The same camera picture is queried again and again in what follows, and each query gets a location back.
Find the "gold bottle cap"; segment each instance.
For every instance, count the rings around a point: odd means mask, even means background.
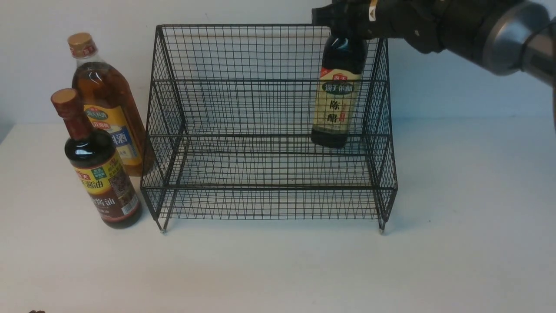
[[[84,107],[77,90],[62,89],[56,91],[50,101],[63,119],[70,119],[83,113]]]
[[[69,49],[74,58],[88,57],[98,51],[89,33],[77,33],[68,38]]]

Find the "dark bottle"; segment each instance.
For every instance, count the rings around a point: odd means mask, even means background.
[[[148,172],[155,157],[127,80],[100,58],[89,33],[70,36],[68,44],[77,60],[72,88],[83,99],[93,126],[110,133],[130,176],[141,176],[143,168]]]
[[[330,35],[326,41],[311,132],[314,144],[341,149],[348,142],[360,87],[357,80],[365,69],[367,52],[368,44],[362,39]]]
[[[51,101],[69,132],[66,156],[102,220],[112,228],[135,224],[141,217],[141,202],[110,134],[93,127],[75,89],[59,90]]]

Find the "soy sauce bottle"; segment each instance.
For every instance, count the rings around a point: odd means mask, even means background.
[[[360,38],[332,34],[326,41],[311,132],[314,144],[341,149],[348,142],[367,53],[368,44]]]
[[[77,90],[59,90],[51,101],[69,133],[66,157],[102,220],[112,228],[135,224],[141,217],[141,202],[110,134],[93,127]]]

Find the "amber bottle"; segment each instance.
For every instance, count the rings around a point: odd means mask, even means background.
[[[311,131],[314,144],[341,149],[348,142],[367,52],[367,42],[359,38],[331,35],[326,41]]]
[[[72,87],[83,98],[93,126],[110,133],[130,176],[141,176],[143,169],[148,172],[154,154],[127,80],[99,57],[90,34],[72,35],[68,44],[77,60]]]
[[[75,89],[59,90],[51,101],[69,132],[66,157],[102,220],[112,228],[135,224],[141,217],[141,202],[110,134],[93,127]]]

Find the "wire mesh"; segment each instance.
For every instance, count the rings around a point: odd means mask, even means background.
[[[388,43],[369,42],[351,81],[347,144],[331,149],[310,139],[329,35],[308,25],[157,27],[147,117],[156,164],[141,189],[161,229],[170,218],[376,218],[384,229],[398,189]],[[326,115],[341,118],[333,100]]]

